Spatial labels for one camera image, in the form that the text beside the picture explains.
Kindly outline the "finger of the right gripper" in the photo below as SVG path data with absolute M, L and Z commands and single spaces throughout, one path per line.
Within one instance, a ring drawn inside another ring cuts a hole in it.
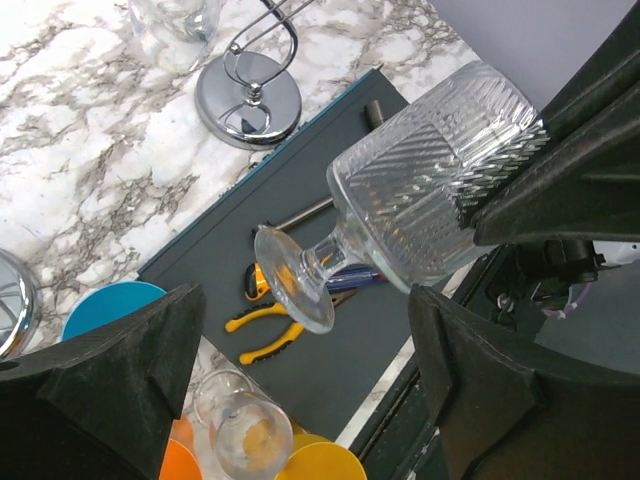
M 479 245 L 639 237 L 639 5 L 473 3 L 472 45 L 542 110 L 551 138 L 461 200 Z

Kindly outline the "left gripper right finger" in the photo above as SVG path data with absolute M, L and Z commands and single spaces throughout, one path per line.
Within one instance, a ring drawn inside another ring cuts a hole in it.
M 414 286 L 409 320 L 452 479 L 636 479 L 639 377 L 573 359 Z

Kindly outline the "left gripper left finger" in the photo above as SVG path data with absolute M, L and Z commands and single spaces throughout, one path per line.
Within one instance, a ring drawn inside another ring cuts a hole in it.
M 1 364 L 4 479 L 156 479 L 206 299 L 182 285 L 83 335 Z

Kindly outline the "clear tumbler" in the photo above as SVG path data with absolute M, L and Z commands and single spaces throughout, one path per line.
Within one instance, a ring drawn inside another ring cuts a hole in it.
M 305 329 L 334 325 L 328 280 L 368 265 L 402 292 L 477 259 L 471 219 L 549 141 L 544 121 L 503 73 L 476 60 L 336 157 L 326 171 L 333 231 L 304 249 L 262 226 L 254 251 L 274 298 Z

